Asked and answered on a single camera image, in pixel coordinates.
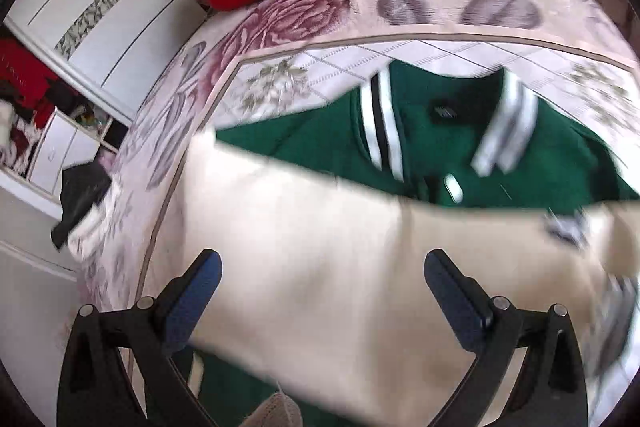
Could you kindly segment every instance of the white wall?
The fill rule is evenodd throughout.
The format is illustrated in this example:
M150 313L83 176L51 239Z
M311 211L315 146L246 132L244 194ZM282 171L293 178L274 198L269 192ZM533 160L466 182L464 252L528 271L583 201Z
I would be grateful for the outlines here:
M76 270L78 263L66 247L58 251L51 242L50 232L57 222L0 188L0 241L6 241L44 261Z
M79 305L75 282L31 266L0 246L0 359L47 427L56 425L65 324Z
M0 359L47 427L56 425L65 325L80 306L78 265L53 247L55 223L0 188Z

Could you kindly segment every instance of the bed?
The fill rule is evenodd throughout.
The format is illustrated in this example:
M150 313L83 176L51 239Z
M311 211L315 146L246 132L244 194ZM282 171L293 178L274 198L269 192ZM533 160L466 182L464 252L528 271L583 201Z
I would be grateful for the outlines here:
M593 0L265 0L209 19L143 103L114 163L114 188L92 211L99 230L76 245L86 299L103 311L130 307L181 272L175 187L198 129L319 107L392 58L457 76L510 68L605 140L640 189L640 70ZM304 75L268 87L256 81L278 67ZM639 314L636 307L623 356L590 394L592 425L638 371Z

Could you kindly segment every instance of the beige cloth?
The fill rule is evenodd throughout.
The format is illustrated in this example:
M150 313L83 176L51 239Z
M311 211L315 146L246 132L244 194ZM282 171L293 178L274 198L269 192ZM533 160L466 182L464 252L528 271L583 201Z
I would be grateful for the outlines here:
M184 256L181 266L176 256L152 257L158 290L202 248L223 260L191 341L277 380L287 394L373 425L426 425L473 359L424 282L428 251L444 248L489 295L519 308L565 304L578 339L606 290L600 257L625 271L637 266L636 243L631 252L580 253L545 232L541 212L397 198L214 144L211 131L193 138L177 190ZM604 244L614 220L600 207L590 213ZM160 277L169 263L175 273ZM485 421L502 409L512 366Z
M302 427L300 407L282 391L272 394L240 427Z
M110 190L101 201L101 204L94 204L92 211L86 214L66 238L71 256L84 263L100 250L100 245L104 244L105 238L110 233L110 223L116 214L118 198L122 193L122 186L117 175L111 178Z
M14 123L14 106L0 100L0 152L11 145L11 127Z

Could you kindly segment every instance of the floral bedspread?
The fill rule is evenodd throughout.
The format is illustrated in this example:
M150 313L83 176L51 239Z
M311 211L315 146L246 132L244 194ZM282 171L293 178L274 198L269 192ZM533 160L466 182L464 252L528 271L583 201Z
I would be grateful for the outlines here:
M87 298L130 307L190 137L243 60L354 39L459 39L539 44L635 72L636 58L593 0L265 0L220 13L174 57L114 163L121 192L106 231L79 251Z

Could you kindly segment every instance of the white pillow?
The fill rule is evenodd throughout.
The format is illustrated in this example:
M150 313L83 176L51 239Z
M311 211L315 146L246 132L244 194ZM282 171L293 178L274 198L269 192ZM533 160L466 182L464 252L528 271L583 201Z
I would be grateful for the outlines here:
M11 103L0 100L0 149L8 149L11 145L14 112L14 106Z

